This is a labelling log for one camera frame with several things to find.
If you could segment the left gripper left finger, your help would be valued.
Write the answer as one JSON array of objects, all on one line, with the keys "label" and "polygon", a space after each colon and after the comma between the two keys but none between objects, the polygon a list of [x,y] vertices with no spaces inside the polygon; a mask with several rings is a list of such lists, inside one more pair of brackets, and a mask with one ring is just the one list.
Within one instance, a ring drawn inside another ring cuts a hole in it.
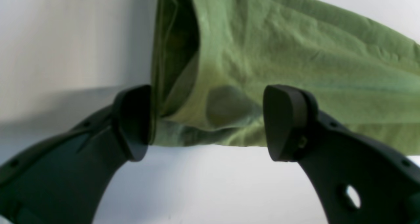
[{"label": "left gripper left finger", "polygon": [[14,224],[91,224],[114,174],[147,152],[149,85],[1,166],[1,216]]}]

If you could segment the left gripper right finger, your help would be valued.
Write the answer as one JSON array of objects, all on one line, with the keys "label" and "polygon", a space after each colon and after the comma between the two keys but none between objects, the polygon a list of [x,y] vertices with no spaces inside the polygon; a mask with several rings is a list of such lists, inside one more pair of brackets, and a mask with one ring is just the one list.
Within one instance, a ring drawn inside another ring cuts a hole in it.
[{"label": "left gripper right finger", "polygon": [[406,156],[349,131],[298,88],[267,86],[263,118],[271,159],[300,165],[328,223],[419,223],[419,167]]}]

